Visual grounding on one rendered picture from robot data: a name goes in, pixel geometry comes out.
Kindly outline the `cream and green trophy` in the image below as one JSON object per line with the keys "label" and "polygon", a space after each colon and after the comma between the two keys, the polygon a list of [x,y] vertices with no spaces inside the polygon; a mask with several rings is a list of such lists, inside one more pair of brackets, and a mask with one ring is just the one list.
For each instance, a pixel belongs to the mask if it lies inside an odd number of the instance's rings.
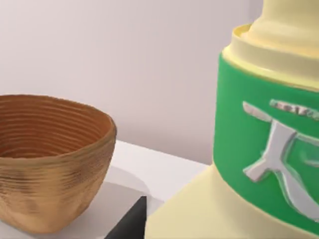
{"label": "cream and green trophy", "polygon": [[263,0],[219,57],[212,165],[145,239],[319,239],[319,0]]}

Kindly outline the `brown woven basket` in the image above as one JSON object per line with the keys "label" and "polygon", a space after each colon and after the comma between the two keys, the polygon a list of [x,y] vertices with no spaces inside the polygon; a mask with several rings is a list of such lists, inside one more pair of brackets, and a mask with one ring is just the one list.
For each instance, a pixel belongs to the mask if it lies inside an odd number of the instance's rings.
{"label": "brown woven basket", "polygon": [[116,142],[113,119],[50,96],[0,95],[0,221],[54,233],[90,205]]}

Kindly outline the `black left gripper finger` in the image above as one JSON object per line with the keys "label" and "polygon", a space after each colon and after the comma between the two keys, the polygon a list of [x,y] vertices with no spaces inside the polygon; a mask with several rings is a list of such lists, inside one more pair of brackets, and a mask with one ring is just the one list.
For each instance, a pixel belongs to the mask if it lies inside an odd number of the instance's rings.
{"label": "black left gripper finger", "polygon": [[147,196],[141,196],[104,239],[144,239]]}

